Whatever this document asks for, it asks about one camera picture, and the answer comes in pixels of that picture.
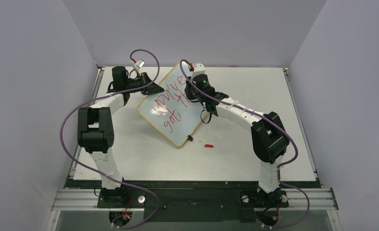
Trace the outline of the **yellow framed whiteboard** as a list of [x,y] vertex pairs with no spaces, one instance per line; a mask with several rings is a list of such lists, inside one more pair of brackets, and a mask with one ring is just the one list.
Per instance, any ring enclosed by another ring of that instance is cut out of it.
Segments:
[[176,64],[158,83],[164,92],[145,97],[137,106],[139,115],[176,147],[182,147],[209,117],[200,103],[187,99],[185,82],[186,78]]

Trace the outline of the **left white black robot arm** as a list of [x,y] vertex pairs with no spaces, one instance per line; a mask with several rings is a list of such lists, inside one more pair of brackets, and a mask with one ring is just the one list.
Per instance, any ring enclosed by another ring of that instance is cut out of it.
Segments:
[[112,146],[115,142],[112,115],[124,107],[130,94],[154,95],[164,89],[154,83],[146,72],[130,78],[124,66],[112,68],[112,78],[105,98],[78,110],[78,144],[93,159],[101,177],[99,207],[124,207],[131,203],[124,178],[117,168]]

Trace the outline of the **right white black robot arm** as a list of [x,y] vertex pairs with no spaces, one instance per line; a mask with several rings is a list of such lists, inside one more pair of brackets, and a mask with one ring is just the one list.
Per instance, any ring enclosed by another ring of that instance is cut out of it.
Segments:
[[217,92],[209,84],[208,76],[200,74],[186,78],[185,93],[191,102],[199,102],[210,116],[222,117],[239,125],[251,134],[252,147],[260,161],[260,179],[257,200],[263,207],[288,205],[286,193],[281,189],[280,164],[289,140],[281,132],[284,128],[275,112],[248,113],[242,105],[227,94]]

